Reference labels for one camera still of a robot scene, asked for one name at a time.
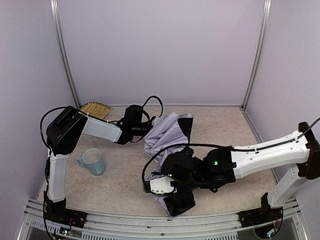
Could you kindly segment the lilac folding umbrella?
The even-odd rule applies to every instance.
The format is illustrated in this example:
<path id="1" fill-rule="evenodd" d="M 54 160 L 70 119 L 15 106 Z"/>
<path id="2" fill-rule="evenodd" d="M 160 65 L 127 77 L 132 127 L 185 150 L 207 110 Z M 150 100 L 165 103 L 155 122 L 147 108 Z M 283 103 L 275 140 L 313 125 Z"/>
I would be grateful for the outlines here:
<path id="1" fill-rule="evenodd" d="M 173 112 L 167 116 L 161 116 L 144 137 L 144 152 L 149 157 L 154 157 L 165 147 L 175 144 L 188 144 L 193 121 L 194 116 L 191 113 L 177 114 Z M 161 173 L 163 163 L 168 155 L 175 152 L 183 152 L 189 156 L 194 154 L 194 150 L 188 146 L 175 146 L 163 151 L 153 160 L 156 162 L 156 167 L 149 175 L 144 176 L 145 181 L 163 177 L 164 175 Z M 171 217 L 177 217 L 196 205 L 193 197 L 184 206 L 179 206 L 173 195 L 154 194 L 153 198 L 160 203 L 162 209 Z"/>

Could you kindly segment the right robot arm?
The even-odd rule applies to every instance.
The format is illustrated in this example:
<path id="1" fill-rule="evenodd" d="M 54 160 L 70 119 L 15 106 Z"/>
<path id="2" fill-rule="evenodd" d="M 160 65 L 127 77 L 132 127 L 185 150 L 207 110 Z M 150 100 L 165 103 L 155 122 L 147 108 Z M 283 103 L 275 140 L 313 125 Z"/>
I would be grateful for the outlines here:
<path id="1" fill-rule="evenodd" d="M 285 202 L 303 183 L 320 176 L 320 144 L 306 122 L 282 138 L 252 146 L 216 148 L 203 159 L 185 150 L 169 154 L 161 166 L 166 181 L 164 205 L 171 217 L 179 216 L 195 206 L 194 190 L 215 193 L 238 179 L 283 165 L 290 166 L 288 172 L 261 197 L 260 207 L 238 214 L 243 227 L 273 221 L 282 216 Z"/>

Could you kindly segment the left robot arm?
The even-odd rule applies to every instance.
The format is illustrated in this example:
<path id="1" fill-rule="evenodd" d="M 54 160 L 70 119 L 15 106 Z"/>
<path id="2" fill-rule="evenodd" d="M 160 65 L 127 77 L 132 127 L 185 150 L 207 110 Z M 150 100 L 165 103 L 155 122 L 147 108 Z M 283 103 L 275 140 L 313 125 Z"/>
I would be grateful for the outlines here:
<path id="1" fill-rule="evenodd" d="M 43 218 L 55 223 L 82 227 L 87 213 L 66 207 L 65 177 L 67 163 L 81 135 L 108 140 L 118 145 L 144 138 L 154 125 L 154 117 L 140 105 L 130 105 L 118 121 L 106 121 L 73 106 L 60 107 L 61 113 L 48 125 L 41 138 L 47 147 L 44 169 L 46 189 Z"/>

